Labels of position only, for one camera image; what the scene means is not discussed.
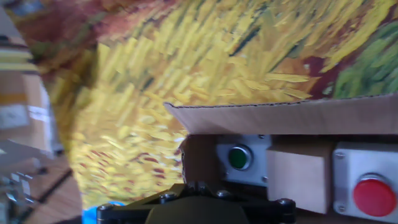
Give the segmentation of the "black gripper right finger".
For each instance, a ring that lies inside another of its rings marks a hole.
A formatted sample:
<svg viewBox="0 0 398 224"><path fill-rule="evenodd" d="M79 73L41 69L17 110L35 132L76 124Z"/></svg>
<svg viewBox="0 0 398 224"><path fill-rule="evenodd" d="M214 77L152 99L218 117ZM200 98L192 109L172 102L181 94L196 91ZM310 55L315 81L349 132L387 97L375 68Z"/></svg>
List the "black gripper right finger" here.
<svg viewBox="0 0 398 224"><path fill-rule="evenodd" d="M200 195L231 202L242 208L250 223L295 223L295 201L271 200L267 187L245 184L199 182Z"/></svg>

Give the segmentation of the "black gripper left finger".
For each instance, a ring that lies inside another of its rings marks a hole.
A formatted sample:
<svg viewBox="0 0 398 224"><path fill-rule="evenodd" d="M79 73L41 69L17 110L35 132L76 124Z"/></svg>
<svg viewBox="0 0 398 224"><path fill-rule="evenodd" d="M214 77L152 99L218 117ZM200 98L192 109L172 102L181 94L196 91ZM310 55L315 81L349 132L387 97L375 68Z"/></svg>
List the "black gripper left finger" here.
<svg viewBox="0 0 398 224"><path fill-rule="evenodd" d="M96 222L184 224L199 222L199 183L173 184L171 188L127 205L112 203L96 209Z"/></svg>

